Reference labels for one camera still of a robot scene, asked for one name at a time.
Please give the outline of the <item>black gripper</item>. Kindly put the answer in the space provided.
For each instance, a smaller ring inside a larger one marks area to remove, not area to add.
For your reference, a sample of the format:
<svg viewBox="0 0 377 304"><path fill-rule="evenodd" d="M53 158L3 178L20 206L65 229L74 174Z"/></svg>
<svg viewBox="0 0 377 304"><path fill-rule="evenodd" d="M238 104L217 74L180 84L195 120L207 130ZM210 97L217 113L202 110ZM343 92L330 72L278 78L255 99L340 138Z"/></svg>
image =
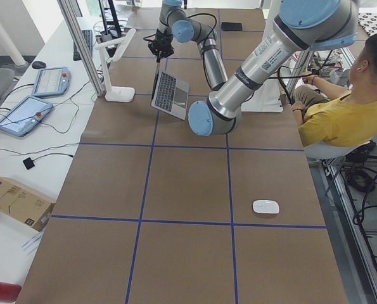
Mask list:
<svg viewBox="0 0 377 304"><path fill-rule="evenodd" d="M157 30L156 34L147 37L148 47L157 58L167 58L174 54L172 41L174 36L169 30L165 33Z"/></svg>

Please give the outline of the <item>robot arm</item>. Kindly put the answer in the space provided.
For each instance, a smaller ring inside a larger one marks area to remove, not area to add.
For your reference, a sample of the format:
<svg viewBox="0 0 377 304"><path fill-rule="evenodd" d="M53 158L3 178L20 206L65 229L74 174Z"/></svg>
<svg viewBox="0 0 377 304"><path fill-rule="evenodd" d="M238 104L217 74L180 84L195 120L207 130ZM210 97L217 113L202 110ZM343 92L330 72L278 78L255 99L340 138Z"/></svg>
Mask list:
<svg viewBox="0 0 377 304"><path fill-rule="evenodd" d="M359 1L281 2L271 33L251 52L235 74L206 101L188 112L198 136L227 134L241 121L241 104L295 52L350 46L355 42Z"/></svg>
<svg viewBox="0 0 377 304"><path fill-rule="evenodd" d="M195 42L207 84L211 91L218 91L227 82L227 74L216 43L217 20L212 26L199 22L195 20L198 14L188 16L183 5L184 1L163 1L154 38L147 36L144 40L157 61L174 54L174 39L180 43Z"/></svg>

